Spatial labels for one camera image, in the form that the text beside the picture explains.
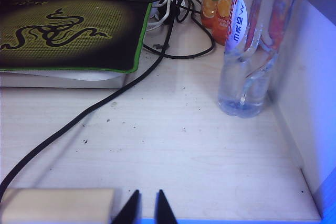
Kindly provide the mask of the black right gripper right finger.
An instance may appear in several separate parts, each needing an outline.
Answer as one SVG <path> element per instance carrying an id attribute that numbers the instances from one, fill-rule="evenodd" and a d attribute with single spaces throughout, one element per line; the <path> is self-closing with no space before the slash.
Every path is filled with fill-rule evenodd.
<path id="1" fill-rule="evenodd" d="M 162 189 L 159 190 L 156 199 L 156 223 L 178 224 L 178 221 Z"/>

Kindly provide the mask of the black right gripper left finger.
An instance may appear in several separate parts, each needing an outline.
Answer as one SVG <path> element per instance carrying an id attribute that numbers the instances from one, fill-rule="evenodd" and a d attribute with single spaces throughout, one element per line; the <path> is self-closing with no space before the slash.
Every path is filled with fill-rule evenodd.
<path id="1" fill-rule="evenodd" d="M 138 221 L 140 192 L 135 190 L 123 208 L 111 221 L 112 224 L 135 224 Z"/>

